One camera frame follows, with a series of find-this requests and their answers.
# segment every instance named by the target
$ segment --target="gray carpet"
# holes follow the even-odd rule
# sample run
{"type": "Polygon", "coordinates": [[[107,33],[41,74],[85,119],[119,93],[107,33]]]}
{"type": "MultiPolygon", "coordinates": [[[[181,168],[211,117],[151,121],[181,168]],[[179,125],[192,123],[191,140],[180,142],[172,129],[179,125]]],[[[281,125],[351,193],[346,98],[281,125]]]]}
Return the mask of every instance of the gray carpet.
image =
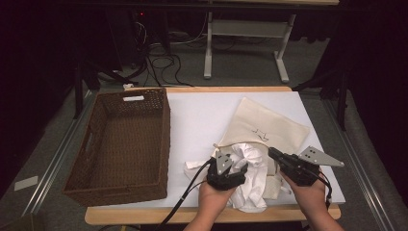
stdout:
{"type": "MultiPolygon", "coordinates": [[[[288,86],[294,87],[308,80],[319,63],[319,58],[327,42],[307,43],[305,40],[290,42],[284,61],[291,79],[288,86]]],[[[197,47],[200,43],[172,46],[174,54],[179,55],[182,66],[178,79],[194,86],[281,86],[277,75],[276,65],[272,59],[270,48],[277,44],[276,40],[259,43],[259,39],[243,38],[232,48],[225,50],[231,44],[225,40],[216,41],[214,51],[213,78],[203,79],[204,48],[197,47]]],[[[160,54],[159,49],[153,53],[160,54]]],[[[157,60],[154,65],[166,65],[166,60],[157,60]]],[[[174,73],[177,65],[165,70],[164,79],[170,83],[176,81],[174,73]]],[[[137,80],[147,86],[155,86],[151,77],[143,73],[137,80]]],[[[103,84],[103,91],[120,90],[120,85],[103,84]]],[[[359,180],[359,172],[352,168],[353,159],[348,157],[349,147],[344,144],[344,136],[348,138],[352,148],[358,153],[358,158],[366,172],[374,192],[383,204],[384,211],[394,230],[407,230],[407,209],[403,206],[393,182],[376,156],[364,125],[358,116],[352,97],[348,97],[345,115],[347,131],[339,132],[333,115],[327,107],[332,101],[322,101],[318,96],[319,90],[305,90],[301,93],[305,108],[318,132],[320,142],[327,153],[345,162],[344,168],[334,168],[340,186],[343,190],[346,204],[341,205],[342,217],[339,223],[346,230],[393,230],[384,228],[368,203],[368,194],[362,190],[364,182],[359,180]]],[[[32,156],[20,170],[14,182],[32,176],[41,176],[59,151],[61,142],[73,121],[74,93],[65,100],[64,105],[45,128],[44,136],[38,143],[32,156]]],[[[65,156],[61,161],[61,168],[56,169],[58,174],[51,179],[52,185],[47,192],[41,206],[38,208],[38,217],[42,220],[45,230],[97,230],[99,227],[85,223],[86,208],[79,206],[71,199],[62,195],[61,191],[70,171],[71,164],[78,151],[85,130],[85,122],[89,110],[85,110],[84,118],[78,121],[78,128],[69,143],[64,145],[65,156]]],[[[0,201],[0,227],[21,217],[36,186],[15,192],[13,185],[0,201]]]]}

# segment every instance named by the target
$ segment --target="brown woven basket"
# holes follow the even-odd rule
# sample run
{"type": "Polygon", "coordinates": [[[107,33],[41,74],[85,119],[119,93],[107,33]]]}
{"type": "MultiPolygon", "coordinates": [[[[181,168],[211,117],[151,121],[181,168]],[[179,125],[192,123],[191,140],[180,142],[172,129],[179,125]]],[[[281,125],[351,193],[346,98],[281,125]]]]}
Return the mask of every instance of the brown woven basket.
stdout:
{"type": "Polygon", "coordinates": [[[166,89],[99,93],[63,193],[83,206],[165,198],[169,148],[166,89]]]}

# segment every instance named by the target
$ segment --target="gray floor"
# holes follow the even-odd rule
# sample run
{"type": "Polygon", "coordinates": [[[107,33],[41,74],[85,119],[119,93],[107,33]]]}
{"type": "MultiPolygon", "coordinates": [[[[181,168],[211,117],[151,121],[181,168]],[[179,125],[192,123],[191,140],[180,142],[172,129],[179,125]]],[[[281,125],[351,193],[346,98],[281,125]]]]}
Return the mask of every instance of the gray floor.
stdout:
{"type": "MultiPolygon", "coordinates": [[[[282,86],[271,55],[278,41],[260,41],[259,38],[240,38],[237,44],[226,50],[232,43],[225,39],[216,40],[211,80],[203,79],[204,47],[200,47],[201,43],[173,45],[173,53],[179,55],[182,62],[177,77],[181,82],[194,86],[282,86]]],[[[291,79],[289,87],[297,86],[313,75],[326,44],[309,44],[305,40],[290,42],[284,56],[291,79]]],[[[153,53],[160,54],[161,51],[154,49],[153,53]]],[[[155,61],[154,65],[166,65],[168,62],[161,59],[155,61]]],[[[177,66],[168,68],[163,78],[174,83],[177,66]]],[[[147,78],[147,72],[137,80],[147,86],[155,85],[151,77],[147,78]]],[[[102,90],[120,90],[120,86],[104,83],[102,90]]],[[[346,230],[408,230],[407,208],[368,139],[352,97],[349,95],[347,98],[346,132],[343,132],[333,120],[335,101],[320,100],[318,92],[305,90],[301,97],[324,150],[345,162],[344,168],[334,168],[346,200],[346,204],[341,205],[342,217],[339,223],[346,230]]],[[[91,102],[92,98],[93,94],[87,97],[87,101],[91,102]]],[[[43,178],[44,181],[17,192],[13,190],[13,184],[10,186],[0,201],[0,227],[23,214],[33,212],[42,220],[46,230],[99,228],[85,223],[86,208],[61,194],[78,151],[89,111],[86,108],[83,117],[73,120],[73,92],[67,97],[45,128],[31,158],[14,180],[16,182],[38,176],[38,179],[43,178]],[[48,168],[50,163],[58,165],[48,168]],[[37,189],[41,189],[44,183],[49,183],[50,187],[41,194],[37,189]],[[33,195],[34,200],[39,201],[37,206],[30,202],[33,195]]]]}

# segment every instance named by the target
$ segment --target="wicker basket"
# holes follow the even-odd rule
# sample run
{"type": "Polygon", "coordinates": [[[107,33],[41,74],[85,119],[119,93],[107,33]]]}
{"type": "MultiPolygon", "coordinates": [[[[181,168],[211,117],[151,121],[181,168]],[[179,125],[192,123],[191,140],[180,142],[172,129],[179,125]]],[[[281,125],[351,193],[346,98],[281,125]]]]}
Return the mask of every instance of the wicker basket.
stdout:
{"type": "Polygon", "coordinates": [[[63,193],[83,206],[165,198],[169,147],[166,89],[99,93],[63,193]]]}

